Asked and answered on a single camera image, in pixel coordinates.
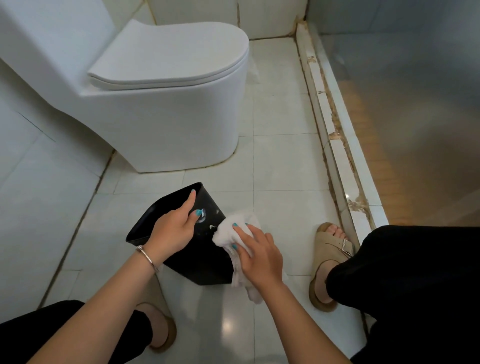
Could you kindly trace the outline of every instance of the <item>silver bracelet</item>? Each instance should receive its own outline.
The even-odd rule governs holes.
[[[152,265],[153,269],[155,269],[155,272],[157,273],[160,273],[160,271],[158,270],[158,268],[155,266],[155,264],[153,264],[152,260],[150,259],[150,257],[147,255],[147,253],[145,253],[145,250],[144,250],[144,246],[143,245],[139,245],[135,248],[136,251],[138,252],[142,252],[144,255],[145,255],[145,258],[147,258],[147,260],[150,262],[150,264]]]

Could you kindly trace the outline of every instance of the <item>person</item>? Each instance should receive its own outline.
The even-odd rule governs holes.
[[[14,353],[9,363],[125,363],[148,345],[157,351],[168,349],[176,328],[155,267],[192,238],[199,215],[189,214],[194,201],[192,191],[182,207],[158,219],[143,252],[135,252],[87,303],[63,301],[1,324],[4,356],[7,350]],[[241,246],[234,248],[245,276],[272,314],[288,362],[350,363],[283,283],[282,255],[272,235],[248,228],[253,238],[233,226],[253,256]],[[437,229],[381,227],[365,238],[361,248],[336,225],[326,223],[318,229],[312,303],[324,311],[343,303],[378,320],[352,362],[422,361],[450,354],[459,359],[474,350],[475,345],[465,346],[475,343],[475,335],[466,338],[461,331],[449,330],[465,324],[452,318],[478,314],[447,312],[445,303],[473,308],[478,247],[469,250],[471,255],[454,259],[449,248],[459,236],[474,236],[475,231]]]

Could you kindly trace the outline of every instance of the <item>metal buckle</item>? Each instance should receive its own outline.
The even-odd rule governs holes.
[[[354,249],[355,249],[355,248],[354,248],[354,245],[353,245],[352,242],[349,242],[347,239],[343,239],[342,252],[344,252],[346,255],[348,255],[350,258],[352,258],[352,257],[353,257],[353,254],[351,254],[351,253],[349,253],[349,252],[347,252],[347,251],[345,250],[345,242],[348,242],[348,243],[351,244],[352,253],[355,253],[355,252],[354,252]]]

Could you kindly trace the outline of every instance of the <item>white toilet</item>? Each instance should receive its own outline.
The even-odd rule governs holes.
[[[0,0],[0,57],[138,172],[205,167],[238,141],[249,43],[224,23],[118,33],[102,0]]]

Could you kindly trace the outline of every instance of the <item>black pants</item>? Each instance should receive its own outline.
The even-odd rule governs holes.
[[[460,362],[477,351],[479,228],[383,226],[327,277],[329,295],[378,321],[353,363]],[[0,324],[10,363],[26,363],[82,307],[63,301]],[[152,340],[134,311],[110,363],[140,355]]]

